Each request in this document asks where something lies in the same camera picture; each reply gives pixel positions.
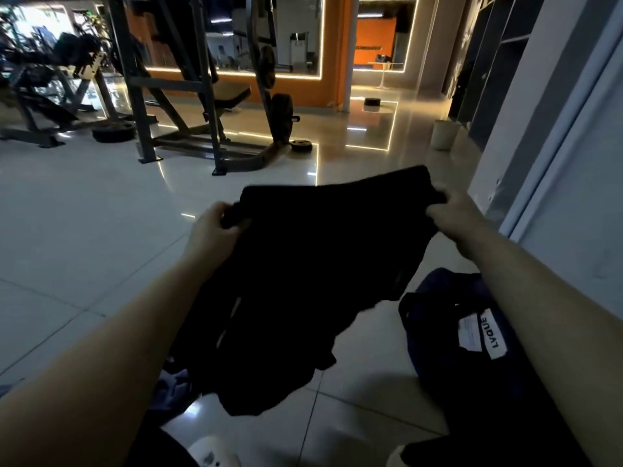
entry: glossy floor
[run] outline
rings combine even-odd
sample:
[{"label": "glossy floor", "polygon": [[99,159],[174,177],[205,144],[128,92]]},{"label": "glossy floor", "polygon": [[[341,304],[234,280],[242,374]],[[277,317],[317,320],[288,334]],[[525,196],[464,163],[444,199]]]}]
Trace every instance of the glossy floor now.
[{"label": "glossy floor", "polygon": [[[234,201],[247,184],[323,185],[426,164],[433,179],[467,187],[478,150],[463,135],[451,153],[427,146],[447,101],[385,91],[381,109],[369,112],[360,98],[370,94],[353,92],[350,115],[301,114],[293,135],[315,144],[311,154],[225,177],[211,175],[210,161],[173,153],[140,165],[132,142],[98,144],[88,133],[63,137],[55,149],[0,143],[0,384],[32,376],[104,322],[175,262],[197,214]],[[122,108],[123,91],[115,98]],[[200,121],[196,104],[180,110]],[[223,123],[240,139],[262,142],[269,133],[260,109],[227,113]],[[409,288],[439,266],[473,269],[437,235]],[[337,339],[337,364],[273,410],[231,418],[207,396],[166,429],[187,447],[220,434],[245,466],[381,465],[396,445],[444,433],[417,383],[396,307],[382,302],[360,314]]]}]

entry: person's left arm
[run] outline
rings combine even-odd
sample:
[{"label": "person's left arm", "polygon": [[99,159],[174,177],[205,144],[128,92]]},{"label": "person's left arm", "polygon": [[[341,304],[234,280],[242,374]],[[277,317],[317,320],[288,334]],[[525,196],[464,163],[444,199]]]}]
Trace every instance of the person's left arm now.
[{"label": "person's left arm", "polygon": [[226,208],[213,205],[173,267],[0,400],[0,465],[122,465],[199,288],[241,233],[222,229]]}]

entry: mirror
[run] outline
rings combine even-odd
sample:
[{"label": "mirror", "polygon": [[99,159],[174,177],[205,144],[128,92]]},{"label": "mirror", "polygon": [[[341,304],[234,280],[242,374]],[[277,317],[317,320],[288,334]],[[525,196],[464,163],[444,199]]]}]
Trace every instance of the mirror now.
[{"label": "mirror", "polygon": [[404,72],[418,0],[359,0],[354,70]]},{"label": "mirror", "polygon": [[[249,47],[245,37],[247,27],[245,0],[219,0],[212,3],[206,40],[214,62],[221,72],[253,72]],[[277,73],[292,75],[320,75],[323,43],[323,0],[273,0]],[[144,29],[151,35],[151,43],[144,46],[152,70],[176,69],[177,65],[167,45],[154,38],[154,24],[146,14]],[[257,18],[257,35],[270,37],[267,16]]]}]

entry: hand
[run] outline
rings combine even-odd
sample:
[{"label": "hand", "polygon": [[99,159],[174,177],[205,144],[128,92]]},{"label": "hand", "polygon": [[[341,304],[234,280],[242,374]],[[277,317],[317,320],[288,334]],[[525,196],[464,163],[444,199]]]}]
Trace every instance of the hand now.
[{"label": "hand", "polygon": [[206,278],[229,258],[238,237],[249,227],[249,222],[223,229],[223,213],[231,205],[216,202],[197,218],[186,243],[182,260],[192,263],[206,272]]},{"label": "hand", "polygon": [[430,205],[426,214],[456,243],[463,257],[473,260],[475,247],[486,243],[496,232],[467,193],[451,191],[442,184],[433,186],[446,196],[447,202]]}]

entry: white label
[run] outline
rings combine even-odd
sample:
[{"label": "white label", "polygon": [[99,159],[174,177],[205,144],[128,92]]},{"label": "white label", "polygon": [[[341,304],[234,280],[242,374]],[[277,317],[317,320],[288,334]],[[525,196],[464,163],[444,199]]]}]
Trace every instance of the white label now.
[{"label": "white label", "polygon": [[465,316],[458,322],[458,345],[473,353],[481,353],[480,331],[478,329],[478,315],[476,313]]},{"label": "white label", "polygon": [[491,359],[497,359],[506,354],[506,343],[490,308],[487,308],[480,315],[480,326],[482,328],[482,337],[485,340],[485,347]]}]

